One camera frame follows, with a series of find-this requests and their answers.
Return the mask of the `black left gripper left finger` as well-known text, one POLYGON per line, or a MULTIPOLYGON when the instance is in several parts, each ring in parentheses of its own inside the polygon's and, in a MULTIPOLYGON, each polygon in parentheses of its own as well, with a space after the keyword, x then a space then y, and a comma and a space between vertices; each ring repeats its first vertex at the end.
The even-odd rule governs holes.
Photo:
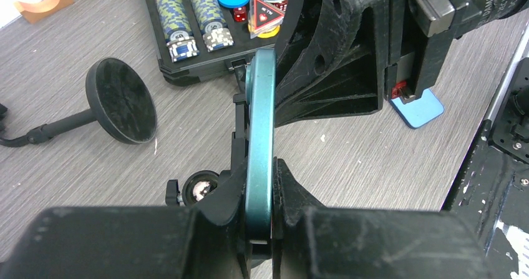
POLYGON ((2 278, 248 278, 246 164, 190 207, 52 207, 28 226, 2 278))

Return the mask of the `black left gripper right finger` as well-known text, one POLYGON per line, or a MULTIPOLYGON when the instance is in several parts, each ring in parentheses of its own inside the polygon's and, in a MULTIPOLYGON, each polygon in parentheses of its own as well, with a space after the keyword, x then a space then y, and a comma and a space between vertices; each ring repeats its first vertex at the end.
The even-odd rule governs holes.
POLYGON ((441 211, 331 208, 273 162, 274 278, 491 278, 469 227, 441 211))

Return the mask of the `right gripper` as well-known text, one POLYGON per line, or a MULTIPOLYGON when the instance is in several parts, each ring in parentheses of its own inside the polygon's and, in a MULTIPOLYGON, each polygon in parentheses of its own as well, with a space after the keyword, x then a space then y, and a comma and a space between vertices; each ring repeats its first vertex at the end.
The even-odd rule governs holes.
POLYGON ((421 98, 481 13, 477 0, 289 0, 274 125, 373 114, 383 93, 421 98))

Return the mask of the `dark green-edged smartphone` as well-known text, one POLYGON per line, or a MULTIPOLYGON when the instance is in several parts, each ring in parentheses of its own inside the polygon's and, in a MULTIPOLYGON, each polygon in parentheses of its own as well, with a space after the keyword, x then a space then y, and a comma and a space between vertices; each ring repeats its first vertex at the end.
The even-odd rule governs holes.
POLYGON ((257 50, 247 68, 245 92, 250 118, 245 196, 246 234, 256 244, 265 244, 271 237, 275 75, 274 49, 257 50))

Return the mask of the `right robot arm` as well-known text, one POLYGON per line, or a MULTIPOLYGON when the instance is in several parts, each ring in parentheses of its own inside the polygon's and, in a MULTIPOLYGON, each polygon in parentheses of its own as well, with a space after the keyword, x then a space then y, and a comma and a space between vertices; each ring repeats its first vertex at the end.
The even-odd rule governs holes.
POLYGON ((275 44, 275 124, 373 114, 433 87, 452 42, 528 0, 289 0, 275 44))

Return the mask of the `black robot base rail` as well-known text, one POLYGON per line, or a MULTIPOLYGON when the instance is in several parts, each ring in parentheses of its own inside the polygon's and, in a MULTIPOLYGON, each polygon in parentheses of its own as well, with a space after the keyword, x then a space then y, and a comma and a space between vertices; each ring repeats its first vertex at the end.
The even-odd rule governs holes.
POLYGON ((494 278, 528 278, 528 59, 475 134, 442 206, 470 226, 494 278))

